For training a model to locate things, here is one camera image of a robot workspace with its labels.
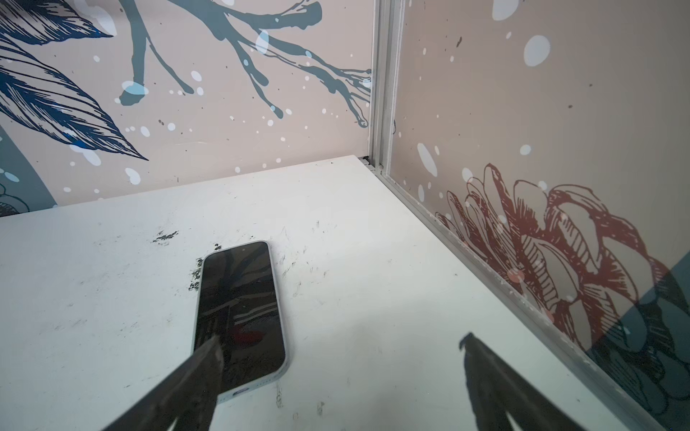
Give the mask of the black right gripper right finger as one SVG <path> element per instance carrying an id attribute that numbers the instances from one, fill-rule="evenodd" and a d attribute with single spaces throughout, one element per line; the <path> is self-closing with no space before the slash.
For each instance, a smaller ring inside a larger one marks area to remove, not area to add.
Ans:
<path id="1" fill-rule="evenodd" d="M 474 334 L 466 334 L 459 348 L 479 430 L 582 429 Z"/>

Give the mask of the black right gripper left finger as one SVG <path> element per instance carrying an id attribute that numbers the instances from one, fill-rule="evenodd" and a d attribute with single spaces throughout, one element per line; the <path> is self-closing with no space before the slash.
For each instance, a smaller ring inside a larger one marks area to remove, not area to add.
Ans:
<path id="1" fill-rule="evenodd" d="M 208 430 L 222 384 L 224 356 L 217 336 L 206 341 L 108 430 Z"/>

